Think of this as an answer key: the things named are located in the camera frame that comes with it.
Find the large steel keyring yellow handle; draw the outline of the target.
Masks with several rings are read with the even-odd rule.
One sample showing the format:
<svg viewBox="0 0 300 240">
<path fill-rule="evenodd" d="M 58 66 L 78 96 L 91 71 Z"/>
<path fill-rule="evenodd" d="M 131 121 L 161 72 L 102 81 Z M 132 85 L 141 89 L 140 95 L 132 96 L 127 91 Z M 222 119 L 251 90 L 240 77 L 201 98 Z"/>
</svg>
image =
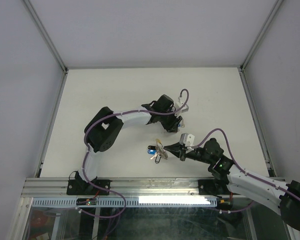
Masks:
<svg viewBox="0 0 300 240">
<path fill-rule="evenodd" d="M 157 153 L 160 155 L 161 158 L 167 160 L 168 159 L 168 153 L 164 149 L 164 146 L 163 146 L 162 142 L 158 138 L 155 139 L 155 142 L 156 142 L 156 151 L 157 151 Z"/>
</svg>

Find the black key tag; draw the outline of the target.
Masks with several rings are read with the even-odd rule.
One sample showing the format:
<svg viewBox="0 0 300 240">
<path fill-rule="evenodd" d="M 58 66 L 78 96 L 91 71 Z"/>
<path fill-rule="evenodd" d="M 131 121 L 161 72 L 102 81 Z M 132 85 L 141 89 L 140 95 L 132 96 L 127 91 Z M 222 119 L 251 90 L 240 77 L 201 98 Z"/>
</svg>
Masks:
<svg viewBox="0 0 300 240">
<path fill-rule="evenodd" d="M 148 150 L 156 150 L 157 149 L 157 147 L 155 146 L 155 145 L 149 145 L 148 147 L 147 147 L 147 149 Z"/>
</svg>

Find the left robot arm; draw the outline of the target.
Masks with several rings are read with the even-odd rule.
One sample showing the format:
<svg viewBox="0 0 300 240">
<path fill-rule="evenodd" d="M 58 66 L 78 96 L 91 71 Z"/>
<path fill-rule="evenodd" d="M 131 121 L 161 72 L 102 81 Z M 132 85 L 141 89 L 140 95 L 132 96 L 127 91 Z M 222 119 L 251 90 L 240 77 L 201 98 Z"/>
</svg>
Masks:
<svg viewBox="0 0 300 240">
<path fill-rule="evenodd" d="M 83 194 L 90 194 L 95 188 L 97 177 L 96 156 L 107 151 L 115 143 L 120 131 L 125 128 L 160 123 L 168 133 L 176 133 L 183 120 L 181 114 L 189 110 L 189 96 L 178 101 L 163 94 L 158 100 L 145 103 L 133 110 L 114 112 L 105 106 L 99 110 L 84 129 L 86 154 L 78 170 L 80 180 L 77 188 Z"/>
</svg>

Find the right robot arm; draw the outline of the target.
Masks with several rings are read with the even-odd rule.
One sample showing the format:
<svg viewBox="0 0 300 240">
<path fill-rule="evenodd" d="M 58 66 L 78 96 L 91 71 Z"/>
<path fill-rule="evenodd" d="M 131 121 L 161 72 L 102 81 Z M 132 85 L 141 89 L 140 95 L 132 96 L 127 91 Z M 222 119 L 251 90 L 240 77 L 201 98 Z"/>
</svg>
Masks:
<svg viewBox="0 0 300 240">
<path fill-rule="evenodd" d="M 215 178 L 216 192 L 229 191 L 245 196 L 277 213 L 288 226 L 300 231 L 300 182 L 278 181 L 237 166 L 234 160 L 224 155 L 215 138 L 203 147 L 178 142 L 164 146 L 164 150 L 181 161 L 191 159 L 208 164 L 208 172 Z"/>
</svg>

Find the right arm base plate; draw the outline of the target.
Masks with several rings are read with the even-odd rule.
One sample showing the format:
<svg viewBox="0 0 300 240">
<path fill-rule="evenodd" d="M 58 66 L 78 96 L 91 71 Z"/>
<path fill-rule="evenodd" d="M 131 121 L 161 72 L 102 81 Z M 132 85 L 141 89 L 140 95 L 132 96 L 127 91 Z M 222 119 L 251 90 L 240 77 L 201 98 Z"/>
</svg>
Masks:
<svg viewBox="0 0 300 240">
<path fill-rule="evenodd" d="M 198 194 L 203 195 L 211 195 L 217 198 L 221 198 L 222 196 L 229 195 L 229 190 L 221 185 L 217 180 L 214 179 L 199 179 L 198 183 Z"/>
</svg>

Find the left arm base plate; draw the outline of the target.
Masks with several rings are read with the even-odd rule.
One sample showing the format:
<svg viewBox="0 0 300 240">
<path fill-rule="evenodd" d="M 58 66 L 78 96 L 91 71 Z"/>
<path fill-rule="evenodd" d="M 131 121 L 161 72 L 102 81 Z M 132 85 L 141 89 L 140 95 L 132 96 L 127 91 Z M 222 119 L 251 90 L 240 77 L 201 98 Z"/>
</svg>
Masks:
<svg viewBox="0 0 300 240">
<path fill-rule="evenodd" d="M 94 179 L 92 183 L 98 187 L 109 190 L 112 181 L 110 179 Z M 68 181 L 66 194 L 68 196 L 108 196 L 110 193 L 90 185 L 82 179 L 71 179 Z"/>
</svg>

